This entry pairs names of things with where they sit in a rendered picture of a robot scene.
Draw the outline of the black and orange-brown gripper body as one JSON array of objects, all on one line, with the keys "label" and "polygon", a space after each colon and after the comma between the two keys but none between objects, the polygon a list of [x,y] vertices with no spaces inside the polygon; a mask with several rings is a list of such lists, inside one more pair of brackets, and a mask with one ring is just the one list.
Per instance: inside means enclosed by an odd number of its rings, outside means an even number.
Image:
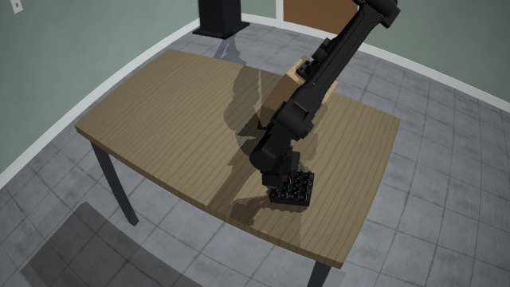
[{"label": "black and orange-brown gripper body", "polygon": [[[290,147],[291,147],[291,144],[290,144],[289,148]],[[288,149],[283,150],[283,152],[287,151]],[[291,164],[290,171],[295,171],[295,174],[297,173],[297,170],[298,170],[299,161],[300,161],[300,153],[298,151],[293,151],[292,152],[292,164]],[[288,176],[288,172],[289,171],[284,171],[282,176]]]}]

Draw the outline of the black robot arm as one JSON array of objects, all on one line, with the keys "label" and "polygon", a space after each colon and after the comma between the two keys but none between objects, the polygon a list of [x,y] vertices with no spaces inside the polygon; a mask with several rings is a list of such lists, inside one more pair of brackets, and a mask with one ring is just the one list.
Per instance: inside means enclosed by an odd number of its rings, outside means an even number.
[{"label": "black robot arm", "polygon": [[269,120],[264,137],[250,154],[251,164],[263,171],[262,185],[267,188],[281,187],[283,167],[290,171],[292,164],[292,146],[285,152],[283,148],[287,149],[291,140],[297,142],[300,138],[304,139],[312,130],[314,124],[311,121],[320,108],[326,92],[367,35],[379,23],[388,29],[401,11],[397,7],[398,0],[366,1],[353,0],[359,6],[354,17],[338,36],[331,40],[325,38],[312,55],[314,61],[311,61],[311,64],[306,60],[296,70],[296,73],[306,81],[296,89],[287,104],[284,101],[276,110]]}]

